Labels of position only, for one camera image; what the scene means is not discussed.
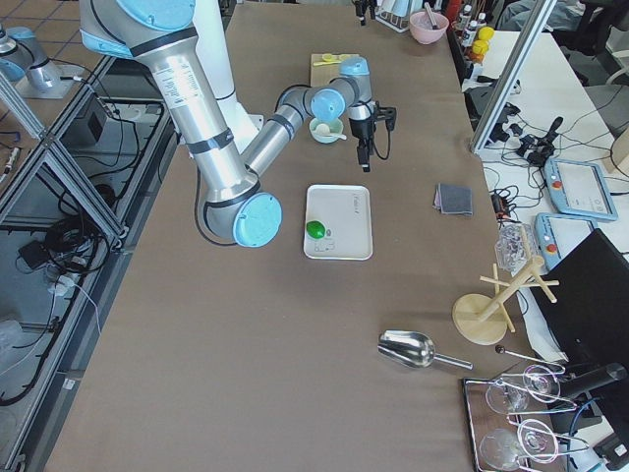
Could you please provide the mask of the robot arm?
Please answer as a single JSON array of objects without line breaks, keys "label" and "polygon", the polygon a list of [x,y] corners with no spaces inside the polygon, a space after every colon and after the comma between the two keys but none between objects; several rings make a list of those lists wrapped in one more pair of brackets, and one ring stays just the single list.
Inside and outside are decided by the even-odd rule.
[{"label": "robot arm", "polygon": [[226,120],[234,92],[224,26],[215,1],[83,1],[84,46],[146,66],[207,187],[198,205],[206,228],[243,247],[261,247],[277,234],[280,202],[259,178],[307,121],[346,114],[370,167],[379,110],[370,68],[361,56],[344,60],[325,87],[291,86],[247,146],[237,144]]}]

